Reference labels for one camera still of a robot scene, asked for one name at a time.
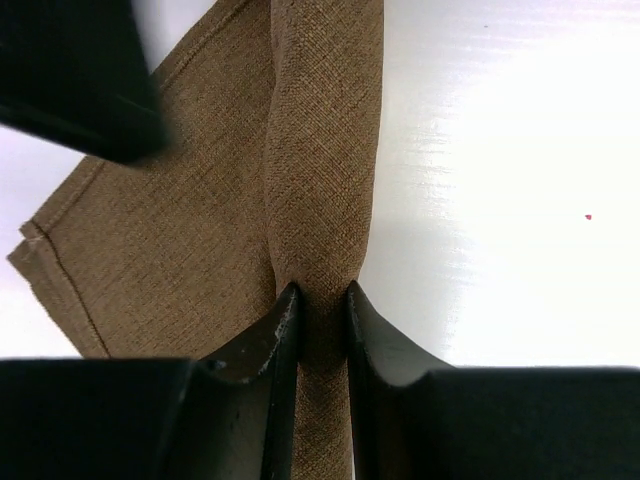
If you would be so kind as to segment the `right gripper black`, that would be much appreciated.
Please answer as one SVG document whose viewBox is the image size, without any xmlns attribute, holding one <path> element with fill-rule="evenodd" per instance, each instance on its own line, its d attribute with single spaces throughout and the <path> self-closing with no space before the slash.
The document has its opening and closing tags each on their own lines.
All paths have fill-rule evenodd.
<svg viewBox="0 0 640 480">
<path fill-rule="evenodd" d="M 131 2 L 2 2 L 1 122 L 115 163 L 165 148 Z"/>
</svg>

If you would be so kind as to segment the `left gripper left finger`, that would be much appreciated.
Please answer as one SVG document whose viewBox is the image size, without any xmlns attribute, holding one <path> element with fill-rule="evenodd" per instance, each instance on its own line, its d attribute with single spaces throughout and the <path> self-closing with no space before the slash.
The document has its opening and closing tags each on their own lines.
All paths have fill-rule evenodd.
<svg viewBox="0 0 640 480">
<path fill-rule="evenodd" d="M 288 479 L 300 291 L 192 368 L 164 462 L 167 479 Z"/>
</svg>

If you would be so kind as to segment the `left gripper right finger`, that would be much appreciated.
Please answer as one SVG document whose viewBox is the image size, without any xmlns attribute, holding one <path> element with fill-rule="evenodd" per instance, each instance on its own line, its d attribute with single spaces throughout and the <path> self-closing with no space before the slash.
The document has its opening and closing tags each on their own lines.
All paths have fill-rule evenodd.
<svg viewBox="0 0 640 480">
<path fill-rule="evenodd" d="M 357 479 L 444 479 L 433 378 L 453 367 L 346 292 L 350 413 Z"/>
</svg>

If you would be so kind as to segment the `brown cloth napkin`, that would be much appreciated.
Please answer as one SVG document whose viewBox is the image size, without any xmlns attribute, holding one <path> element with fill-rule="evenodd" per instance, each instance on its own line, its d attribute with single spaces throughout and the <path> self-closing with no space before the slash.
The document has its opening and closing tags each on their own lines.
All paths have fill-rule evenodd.
<svg viewBox="0 0 640 480">
<path fill-rule="evenodd" d="M 202 357 L 304 294 L 292 475 L 348 479 L 344 296 L 380 128 L 379 1 L 218 1 L 155 70 L 169 149 L 83 159 L 9 262 L 86 357 Z"/>
</svg>

